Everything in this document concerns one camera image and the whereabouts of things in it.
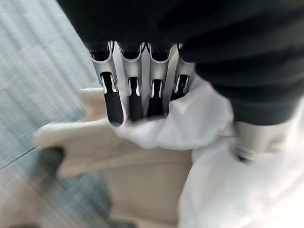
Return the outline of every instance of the white cloth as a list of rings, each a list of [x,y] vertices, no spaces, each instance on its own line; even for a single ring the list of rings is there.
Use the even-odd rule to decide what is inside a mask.
[[[117,67],[118,53],[114,59]],[[143,148],[194,148],[180,197],[179,228],[304,227],[303,124],[294,128],[280,153],[245,165],[230,153],[230,106],[207,82],[195,78],[190,92],[171,102],[169,110],[166,119],[138,125],[125,121],[115,132]]]

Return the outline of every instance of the gray carpet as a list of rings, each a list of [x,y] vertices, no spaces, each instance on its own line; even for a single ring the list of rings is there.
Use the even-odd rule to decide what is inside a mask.
[[[79,119],[88,87],[99,84],[87,50],[55,0],[0,1],[0,228],[130,227],[108,219],[101,174],[57,181],[60,151],[31,143],[41,126]]]

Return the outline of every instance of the prosthetic hand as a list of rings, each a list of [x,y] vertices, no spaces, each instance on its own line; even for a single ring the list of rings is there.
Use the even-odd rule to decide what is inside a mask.
[[[302,31],[300,16],[303,15],[299,9],[303,2],[298,1],[295,5],[273,2],[266,4],[265,8],[258,1],[252,4],[230,2],[224,6],[206,1],[204,7],[200,1],[167,1],[166,7],[163,1],[153,4],[151,1],[120,1],[119,4],[102,0],[58,2],[92,54],[104,87],[108,118],[113,125],[121,125],[124,118],[112,52],[104,41],[120,42],[129,86],[128,109],[133,121],[143,116],[139,102],[140,50],[137,47],[135,52],[131,51],[136,55],[126,57],[130,50],[122,43],[151,43],[148,46],[151,58],[150,117],[163,113],[162,92],[171,54],[170,45],[159,48],[159,44],[182,42],[172,100],[187,92],[190,78],[187,81],[185,75],[191,75],[193,65],[189,65],[186,73],[179,73],[180,69],[195,62],[196,73],[231,103],[238,138],[235,152],[241,160],[253,160],[269,151],[273,153],[284,142],[289,121],[303,95],[303,35],[299,32]],[[196,12],[196,16],[184,19],[181,17],[184,10]],[[131,63],[136,66],[130,67],[134,69],[132,73],[127,70]],[[204,99],[201,97],[197,101],[196,108],[203,105]],[[199,124],[203,115],[199,113],[192,118]],[[187,121],[184,123],[185,128],[190,125]],[[184,127],[181,121],[176,124]],[[201,127],[197,125],[192,131]],[[192,135],[190,131],[184,131],[184,136]]]

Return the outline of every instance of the beige fabric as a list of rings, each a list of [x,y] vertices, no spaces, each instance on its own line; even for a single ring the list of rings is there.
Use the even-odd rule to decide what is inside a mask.
[[[113,206],[111,216],[139,228],[174,228],[177,205],[191,168],[191,151],[145,150],[116,136],[106,118],[101,89],[81,91],[85,117],[50,123],[34,135],[41,147],[61,146],[66,155],[57,176],[102,171]]]

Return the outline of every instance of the black sleeve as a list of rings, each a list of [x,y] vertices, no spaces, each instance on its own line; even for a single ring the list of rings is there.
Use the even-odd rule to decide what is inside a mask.
[[[288,120],[304,89],[303,0],[180,0],[150,22],[231,101],[236,121]]]
[[[58,0],[84,44],[184,43],[235,120],[288,120],[304,89],[304,0]]]

